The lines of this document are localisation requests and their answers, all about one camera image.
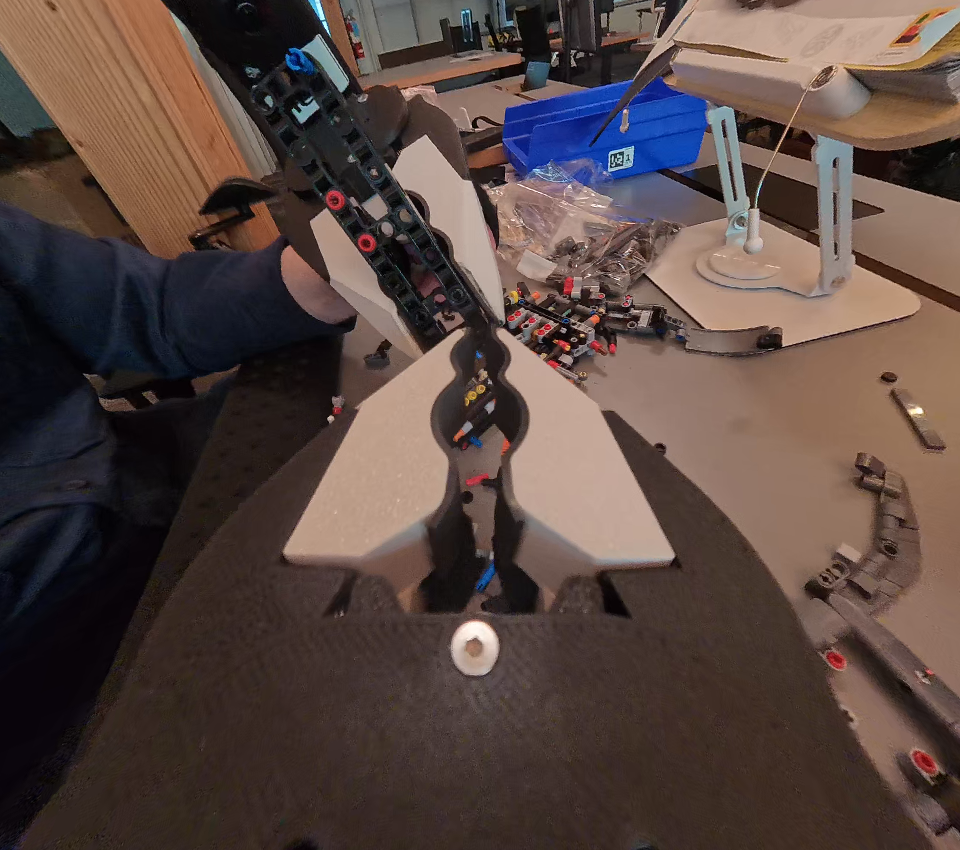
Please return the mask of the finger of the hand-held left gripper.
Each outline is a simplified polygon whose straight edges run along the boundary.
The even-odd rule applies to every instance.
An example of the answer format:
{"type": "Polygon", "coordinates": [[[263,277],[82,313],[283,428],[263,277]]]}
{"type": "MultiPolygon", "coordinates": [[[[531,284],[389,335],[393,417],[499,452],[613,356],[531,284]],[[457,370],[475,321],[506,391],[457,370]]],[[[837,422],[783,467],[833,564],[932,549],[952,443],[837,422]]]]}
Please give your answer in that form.
{"type": "Polygon", "coordinates": [[[496,251],[474,185],[420,137],[402,149],[392,180],[390,225],[413,290],[431,314],[442,307],[468,323],[505,321],[496,251]]]}
{"type": "Polygon", "coordinates": [[[334,220],[330,210],[318,213],[310,226],[333,290],[352,305],[382,338],[390,340],[411,359],[419,359],[424,354],[423,348],[402,320],[397,305],[381,290],[367,257],[334,220]]]}

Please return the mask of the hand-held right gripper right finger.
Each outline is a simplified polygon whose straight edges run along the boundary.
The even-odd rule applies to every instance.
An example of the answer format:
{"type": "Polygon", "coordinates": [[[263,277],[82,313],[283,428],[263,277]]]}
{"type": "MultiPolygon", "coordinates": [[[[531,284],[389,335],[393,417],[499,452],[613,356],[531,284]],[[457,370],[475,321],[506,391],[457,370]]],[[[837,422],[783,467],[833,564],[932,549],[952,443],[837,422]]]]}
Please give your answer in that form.
{"type": "Polygon", "coordinates": [[[503,329],[495,570],[501,608],[531,614],[574,578],[671,565],[675,551],[604,412],[503,329]]]}

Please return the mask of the black lego frame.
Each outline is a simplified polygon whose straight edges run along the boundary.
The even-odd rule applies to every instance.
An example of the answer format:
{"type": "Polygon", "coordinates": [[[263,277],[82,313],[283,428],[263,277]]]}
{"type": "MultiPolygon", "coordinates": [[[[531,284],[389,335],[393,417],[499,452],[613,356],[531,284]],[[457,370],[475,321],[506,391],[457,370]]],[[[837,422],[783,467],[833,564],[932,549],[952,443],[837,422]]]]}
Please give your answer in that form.
{"type": "MultiPolygon", "coordinates": [[[[398,103],[399,117],[389,116],[387,128],[377,130],[376,139],[372,139],[366,129],[373,126],[374,113],[368,104],[374,100],[356,81],[346,78],[342,66],[328,51],[323,51],[322,60],[318,60],[303,50],[315,61],[314,75],[289,72],[284,57],[250,90],[253,113],[263,118],[278,144],[279,159],[298,168],[318,201],[306,210],[305,224],[289,225],[290,243],[302,257],[307,257],[314,246],[318,248],[310,222],[322,210],[330,210],[368,259],[381,290],[396,305],[424,353],[461,325],[492,327],[482,319],[468,323],[447,307],[431,314],[413,290],[390,224],[390,197],[403,202],[392,170],[402,149],[417,140],[407,146],[400,141],[408,116],[402,94],[391,87],[386,89],[378,116],[387,115],[386,104],[398,103]]],[[[329,280],[319,248],[318,253],[320,263],[315,268],[325,270],[329,280]]]]}

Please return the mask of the lego car chassis assembly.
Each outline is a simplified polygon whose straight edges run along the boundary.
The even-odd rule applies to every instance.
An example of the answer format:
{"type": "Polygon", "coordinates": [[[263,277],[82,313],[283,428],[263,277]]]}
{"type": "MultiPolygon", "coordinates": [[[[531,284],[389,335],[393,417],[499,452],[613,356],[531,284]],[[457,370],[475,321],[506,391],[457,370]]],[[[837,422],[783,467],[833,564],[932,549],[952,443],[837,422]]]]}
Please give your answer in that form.
{"type": "MultiPolygon", "coordinates": [[[[554,294],[542,295],[520,281],[503,295],[507,334],[541,363],[574,387],[585,389],[588,373],[579,367],[582,357],[605,355],[609,347],[598,333],[601,317],[592,309],[574,313],[573,305],[554,294]]],[[[498,384],[485,350],[476,347],[462,387],[462,418],[450,438],[458,451],[481,449],[483,436],[494,424],[498,384]]]]}

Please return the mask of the lego subassembly with curved panel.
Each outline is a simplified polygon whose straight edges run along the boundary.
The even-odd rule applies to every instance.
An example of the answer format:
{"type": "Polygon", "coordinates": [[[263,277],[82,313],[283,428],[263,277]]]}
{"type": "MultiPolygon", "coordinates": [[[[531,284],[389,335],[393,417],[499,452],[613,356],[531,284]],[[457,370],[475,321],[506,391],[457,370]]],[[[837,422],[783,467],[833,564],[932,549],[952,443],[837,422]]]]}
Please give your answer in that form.
{"type": "Polygon", "coordinates": [[[665,305],[646,304],[632,297],[607,300],[599,310],[606,329],[664,341],[673,341],[689,352],[719,356],[750,356],[784,346],[784,330],[761,325],[734,330],[705,329],[674,316],[665,305]]]}

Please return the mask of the person's left forearm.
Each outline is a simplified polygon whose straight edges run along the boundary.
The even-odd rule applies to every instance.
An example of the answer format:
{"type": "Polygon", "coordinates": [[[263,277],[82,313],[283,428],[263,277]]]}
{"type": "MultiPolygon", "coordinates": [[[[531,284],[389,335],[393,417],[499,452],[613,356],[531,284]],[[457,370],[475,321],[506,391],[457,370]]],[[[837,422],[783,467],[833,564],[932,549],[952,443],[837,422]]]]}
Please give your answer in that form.
{"type": "Polygon", "coordinates": [[[171,260],[119,252],[109,320],[91,359],[95,372],[199,377],[354,329],[323,324],[294,302],[281,278],[287,245],[280,237],[257,251],[197,251],[171,260]]]}

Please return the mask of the clear bag of lego pieces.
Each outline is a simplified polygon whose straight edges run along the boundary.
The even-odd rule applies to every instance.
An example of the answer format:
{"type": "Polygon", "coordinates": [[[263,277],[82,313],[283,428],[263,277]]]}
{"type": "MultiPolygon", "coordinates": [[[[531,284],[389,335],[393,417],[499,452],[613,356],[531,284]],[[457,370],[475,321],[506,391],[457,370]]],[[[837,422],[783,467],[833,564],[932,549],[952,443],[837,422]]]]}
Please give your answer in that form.
{"type": "Polygon", "coordinates": [[[514,271],[561,286],[569,278],[623,296],[684,229],[602,192],[611,175],[591,159],[551,161],[485,192],[497,212],[498,253],[514,271]]]}

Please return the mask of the lego instruction booklet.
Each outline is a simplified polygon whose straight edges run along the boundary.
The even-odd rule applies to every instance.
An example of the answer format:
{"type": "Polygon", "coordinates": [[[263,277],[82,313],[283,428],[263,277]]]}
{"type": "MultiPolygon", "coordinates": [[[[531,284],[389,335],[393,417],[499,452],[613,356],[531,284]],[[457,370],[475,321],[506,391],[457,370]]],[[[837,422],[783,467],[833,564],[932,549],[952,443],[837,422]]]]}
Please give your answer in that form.
{"type": "Polygon", "coordinates": [[[951,58],[958,0],[687,0],[601,132],[664,71],[694,96],[797,123],[859,148],[888,150],[958,136],[958,100],[932,100],[921,71],[951,58]]]}

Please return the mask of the person's left hand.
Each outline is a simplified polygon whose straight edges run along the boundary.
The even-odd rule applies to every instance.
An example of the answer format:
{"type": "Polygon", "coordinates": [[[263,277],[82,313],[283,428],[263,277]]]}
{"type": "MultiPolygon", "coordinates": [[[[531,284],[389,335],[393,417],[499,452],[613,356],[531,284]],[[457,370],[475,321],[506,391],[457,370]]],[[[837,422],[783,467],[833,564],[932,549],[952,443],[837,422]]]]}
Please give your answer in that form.
{"type": "Polygon", "coordinates": [[[354,307],[291,245],[282,251],[280,273],[287,292],[307,315],[334,327],[354,326],[357,316],[354,307]]]}

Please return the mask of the plain blue plastic bin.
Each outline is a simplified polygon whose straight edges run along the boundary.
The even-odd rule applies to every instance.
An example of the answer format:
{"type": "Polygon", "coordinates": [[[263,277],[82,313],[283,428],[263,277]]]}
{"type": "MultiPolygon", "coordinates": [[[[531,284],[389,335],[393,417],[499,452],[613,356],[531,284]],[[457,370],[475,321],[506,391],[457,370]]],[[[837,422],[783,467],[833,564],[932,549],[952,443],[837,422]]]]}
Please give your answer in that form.
{"type": "Polygon", "coordinates": [[[627,103],[628,80],[520,102],[503,121],[503,148],[517,171],[588,157],[608,168],[608,154],[657,137],[680,112],[679,95],[655,78],[627,103]]]}

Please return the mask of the black perforated mat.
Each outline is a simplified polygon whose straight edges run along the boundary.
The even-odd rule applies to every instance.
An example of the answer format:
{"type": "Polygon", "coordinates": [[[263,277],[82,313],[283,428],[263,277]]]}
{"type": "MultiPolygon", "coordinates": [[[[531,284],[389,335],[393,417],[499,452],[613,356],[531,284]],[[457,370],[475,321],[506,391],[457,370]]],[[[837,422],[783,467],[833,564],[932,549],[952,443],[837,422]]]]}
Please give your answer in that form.
{"type": "Polygon", "coordinates": [[[134,399],[132,410],[112,413],[118,470],[126,512],[152,534],[114,681],[222,524],[329,424],[342,353],[340,338],[308,340],[255,356],[203,392],[197,372],[107,377],[103,397],[134,399]]]}

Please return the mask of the wooden desk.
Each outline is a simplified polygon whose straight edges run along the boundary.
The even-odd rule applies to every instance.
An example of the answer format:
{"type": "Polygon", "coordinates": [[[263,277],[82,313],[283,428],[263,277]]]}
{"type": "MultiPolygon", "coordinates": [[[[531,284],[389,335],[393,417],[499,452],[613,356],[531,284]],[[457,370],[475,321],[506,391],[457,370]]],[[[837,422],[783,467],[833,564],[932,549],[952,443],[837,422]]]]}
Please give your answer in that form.
{"type": "Polygon", "coordinates": [[[464,54],[445,54],[425,61],[402,64],[360,76],[359,83],[365,89],[374,86],[393,86],[407,89],[417,86],[433,86],[438,82],[466,76],[499,72],[522,64],[518,52],[479,51],[464,54]]]}

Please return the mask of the blue bin with tag label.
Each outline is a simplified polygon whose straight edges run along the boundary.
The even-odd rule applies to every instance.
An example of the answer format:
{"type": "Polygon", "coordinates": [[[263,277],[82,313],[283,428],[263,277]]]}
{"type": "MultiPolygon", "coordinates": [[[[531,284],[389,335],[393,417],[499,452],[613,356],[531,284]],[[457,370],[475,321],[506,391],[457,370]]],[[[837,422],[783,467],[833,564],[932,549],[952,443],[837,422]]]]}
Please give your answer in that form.
{"type": "Polygon", "coordinates": [[[707,104],[654,80],[615,109],[622,92],[604,88],[598,103],[557,110],[538,120],[527,142],[528,170],[550,162],[594,161],[612,179],[674,170],[699,155],[707,104]]]}

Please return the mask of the white book stand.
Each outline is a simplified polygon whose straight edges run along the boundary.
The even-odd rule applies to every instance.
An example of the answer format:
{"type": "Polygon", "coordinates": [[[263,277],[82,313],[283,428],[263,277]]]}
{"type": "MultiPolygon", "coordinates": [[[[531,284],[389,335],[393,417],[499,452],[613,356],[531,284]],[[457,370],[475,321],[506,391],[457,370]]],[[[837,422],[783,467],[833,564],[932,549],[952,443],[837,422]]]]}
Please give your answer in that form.
{"type": "Polygon", "coordinates": [[[870,91],[845,68],[671,48],[670,83],[705,100],[726,217],[682,230],[647,274],[709,336],[778,328],[785,347],[914,315],[914,292],[857,266],[854,150],[924,145],[958,129],[958,104],[870,91]],[[768,171],[748,189],[743,112],[814,139],[818,244],[762,222],[768,171]]]}

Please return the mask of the person's torso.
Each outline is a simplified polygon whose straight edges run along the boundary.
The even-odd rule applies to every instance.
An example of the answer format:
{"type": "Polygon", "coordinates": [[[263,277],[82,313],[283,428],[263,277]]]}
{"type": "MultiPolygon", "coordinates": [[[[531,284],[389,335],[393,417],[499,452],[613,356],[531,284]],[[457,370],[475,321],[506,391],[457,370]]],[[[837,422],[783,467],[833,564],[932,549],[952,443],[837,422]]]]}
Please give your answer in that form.
{"type": "Polygon", "coordinates": [[[108,376],[91,359],[118,253],[151,254],[6,204],[1,230],[6,844],[59,785],[139,602],[153,535],[127,513],[113,413],[90,378],[108,376]]]}

